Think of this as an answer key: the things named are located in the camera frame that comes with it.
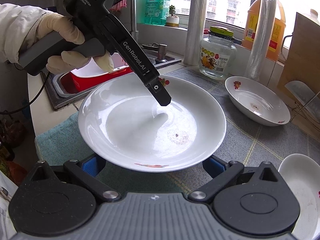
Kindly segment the white sleeved left forearm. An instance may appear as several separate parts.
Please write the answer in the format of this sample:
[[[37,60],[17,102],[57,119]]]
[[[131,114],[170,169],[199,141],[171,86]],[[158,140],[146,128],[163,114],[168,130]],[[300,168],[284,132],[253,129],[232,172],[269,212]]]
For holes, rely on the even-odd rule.
[[[19,61],[21,48],[35,43],[36,29],[40,20],[50,13],[33,6],[1,5],[1,62]]]

